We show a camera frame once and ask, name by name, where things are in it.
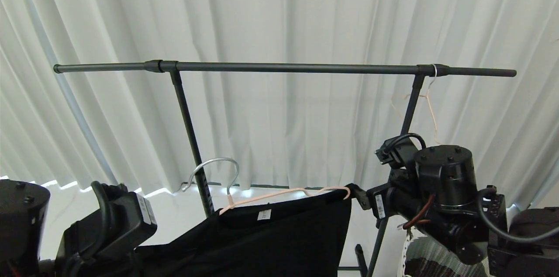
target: metal hanger hook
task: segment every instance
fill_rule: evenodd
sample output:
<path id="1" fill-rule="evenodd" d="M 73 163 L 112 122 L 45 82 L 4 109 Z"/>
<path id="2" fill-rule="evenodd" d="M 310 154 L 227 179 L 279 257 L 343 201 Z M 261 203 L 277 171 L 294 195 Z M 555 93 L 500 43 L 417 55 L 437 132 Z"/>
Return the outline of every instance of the metal hanger hook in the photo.
<path id="1" fill-rule="evenodd" d="M 210 159 L 206 162 L 202 162 L 200 164 L 198 164 L 198 166 L 194 169 L 194 171 L 192 171 L 192 174 L 190 175 L 190 178 L 188 179 L 188 182 L 182 182 L 180 184 L 180 186 L 182 187 L 184 184 L 188 184 L 187 187 L 185 187 L 184 189 L 182 189 L 182 191 L 186 191 L 188 190 L 188 188 L 190 186 L 192 186 L 192 179 L 194 179 L 194 175 L 196 174 L 196 172 L 200 171 L 200 169 L 205 166 L 206 164 L 212 163 L 212 162 L 216 162 L 216 161 L 229 161 L 233 164 L 235 164 L 235 177 L 233 178 L 233 180 L 231 181 L 231 183 L 227 186 L 227 195 L 231 195 L 230 193 L 230 189 L 233 186 L 233 184 L 235 184 L 235 181 L 237 180 L 237 177 L 239 177 L 239 163 L 235 161 L 235 159 L 232 158 L 226 158 L 226 157 L 220 157 L 220 158 L 213 158 Z"/>

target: curtain fold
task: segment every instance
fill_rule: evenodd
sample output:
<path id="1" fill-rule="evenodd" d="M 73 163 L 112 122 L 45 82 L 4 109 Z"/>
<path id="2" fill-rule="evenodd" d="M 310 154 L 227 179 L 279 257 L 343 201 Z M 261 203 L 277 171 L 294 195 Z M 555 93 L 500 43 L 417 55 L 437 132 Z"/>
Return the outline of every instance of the curtain fold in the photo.
<path id="1" fill-rule="evenodd" d="M 515 78 L 437 78 L 430 100 L 438 140 L 472 150 L 478 186 L 495 184 L 520 207 L 532 202 L 559 156 L 558 0 L 1 2 L 0 174 L 13 179 L 78 181 L 82 188 L 91 180 L 116 181 L 150 193 L 176 191 L 195 166 L 167 74 L 64 74 L 90 128 L 88 139 L 47 48 L 59 64 L 168 59 L 512 68 Z M 244 188 L 385 182 L 389 169 L 373 153 L 399 133 L 413 80 L 181 76 L 202 159 L 235 158 Z M 435 144 L 423 98 L 411 131 Z M 233 174 L 227 163 L 206 171 L 223 184 Z"/>

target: black cable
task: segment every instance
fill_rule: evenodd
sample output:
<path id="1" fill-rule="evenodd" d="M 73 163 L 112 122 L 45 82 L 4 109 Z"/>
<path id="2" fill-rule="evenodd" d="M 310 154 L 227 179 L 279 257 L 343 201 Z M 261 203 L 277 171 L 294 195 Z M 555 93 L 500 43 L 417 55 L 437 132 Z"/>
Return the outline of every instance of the black cable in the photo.
<path id="1" fill-rule="evenodd" d="M 487 225 L 487 227 L 493 231 L 494 233 L 496 233 L 499 237 L 503 238 L 503 239 L 507 239 L 511 242 L 517 242 L 517 243 L 534 243 L 549 237 L 552 237 L 554 235 L 559 234 L 559 227 L 555 228 L 555 229 L 551 229 L 550 231 L 547 231 L 546 233 L 543 233 L 541 235 L 537 235 L 535 237 L 517 237 L 515 235 L 510 235 L 509 233 L 506 233 L 505 231 L 502 231 L 501 229 L 499 229 L 493 222 L 491 222 L 491 220 L 489 220 L 489 218 L 487 217 L 487 215 L 485 215 L 485 212 L 483 211 L 483 198 L 489 194 L 495 194 L 497 193 L 497 189 L 495 189 L 494 187 L 488 187 L 487 189 L 483 189 L 481 190 L 478 194 L 477 194 L 477 211 L 480 214 L 481 220 L 483 221 L 483 223 L 485 223 L 485 225 Z"/>
<path id="2" fill-rule="evenodd" d="M 415 134 L 415 132 L 408 132 L 408 133 L 406 133 L 406 134 L 403 134 L 403 135 L 400 135 L 400 136 L 394 138 L 394 139 L 390 142 L 390 144 L 388 144 L 388 145 L 385 147 L 385 149 L 383 150 L 383 152 L 384 152 L 385 154 L 390 153 L 390 152 L 393 150 L 394 146 L 395 146 L 397 143 L 399 143 L 399 142 L 401 142 L 402 140 L 407 139 L 407 138 L 409 138 L 409 137 L 415 137 L 417 140 L 419 140 L 419 143 L 421 144 L 421 149 L 427 148 L 427 144 L 425 144 L 425 140 L 423 140 L 423 137 L 419 136 L 419 134 Z"/>
<path id="3" fill-rule="evenodd" d="M 109 229 L 110 229 L 110 205 L 108 202 L 107 194 L 105 193 L 103 186 L 99 181 L 91 182 L 91 188 L 95 192 L 95 196 L 97 197 L 97 201 L 99 202 L 99 211 L 101 215 L 101 224 L 100 224 L 100 232 L 97 236 L 97 239 L 93 243 L 91 247 L 86 249 L 86 251 L 82 254 L 82 258 L 90 259 L 99 251 L 99 249 L 103 246 L 103 243 L 108 237 Z"/>

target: curtain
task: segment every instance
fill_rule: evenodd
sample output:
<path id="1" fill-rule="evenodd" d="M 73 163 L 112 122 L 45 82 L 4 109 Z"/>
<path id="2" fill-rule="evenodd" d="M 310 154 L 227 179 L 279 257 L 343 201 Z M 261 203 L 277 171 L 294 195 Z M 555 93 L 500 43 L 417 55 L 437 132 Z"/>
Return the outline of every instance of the curtain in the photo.
<path id="1" fill-rule="evenodd" d="M 423 98 L 411 132 L 472 150 L 478 186 L 519 207 L 559 158 L 557 0 L 1 2 L 0 167 L 12 179 L 176 191 L 195 164 L 168 74 L 52 72 L 151 59 L 511 68 L 515 78 L 437 78 L 437 138 Z M 181 74 L 202 159 L 235 158 L 244 188 L 385 182 L 373 153 L 399 133 L 413 80 Z M 222 184 L 233 172 L 206 171 Z"/>

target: pink hanger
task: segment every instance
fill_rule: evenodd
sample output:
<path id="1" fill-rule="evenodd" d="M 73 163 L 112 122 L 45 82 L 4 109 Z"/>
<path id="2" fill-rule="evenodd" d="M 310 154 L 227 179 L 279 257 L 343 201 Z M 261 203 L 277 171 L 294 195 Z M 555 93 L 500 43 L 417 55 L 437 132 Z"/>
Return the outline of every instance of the pink hanger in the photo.
<path id="1" fill-rule="evenodd" d="M 224 209 L 221 209 L 221 211 L 219 211 L 219 215 L 223 215 L 223 213 L 225 213 L 226 211 L 228 211 L 229 209 L 235 208 L 236 206 L 242 205 L 242 204 L 246 204 L 246 203 L 250 203 L 252 201 L 257 201 L 257 200 L 261 200 L 261 199 L 267 199 L 269 197 L 276 197 L 277 195 L 282 195 L 285 193 L 292 193 L 292 192 L 296 192 L 296 191 L 302 191 L 303 193 L 305 193 L 305 195 L 307 195 L 308 197 L 314 197 L 316 195 L 319 195 L 321 192 L 323 191 L 327 191 L 327 190 L 346 190 L 348 193 L 347 195 L 344 197 L 344 199 L 347 199 L 350 195 L 351 195 L 351 191 L 349 190 L 349 187 L 347 186 L 328 186 L 328 187 L 323 187 L 322 189 L 320 189 L 318 192 L 316 192 L 316 194 L 310 194 L 306 189 L 303 189 L 302 187 L 298 187 L 296 189 L 288 189 L 288 190 L 283 190 L 283 191 L 279 191 L 277 193 L 271 193 L 271 194 L 266 194 L 266 195 L 262 195 L 260 197 L 254 197 L 251 199 L 247 199 L 247 200 L 242 200 L 239 201 L 237 203 L 233 202 L 232 199 L 229 199 L 229 206 L 225 207 Z"/>

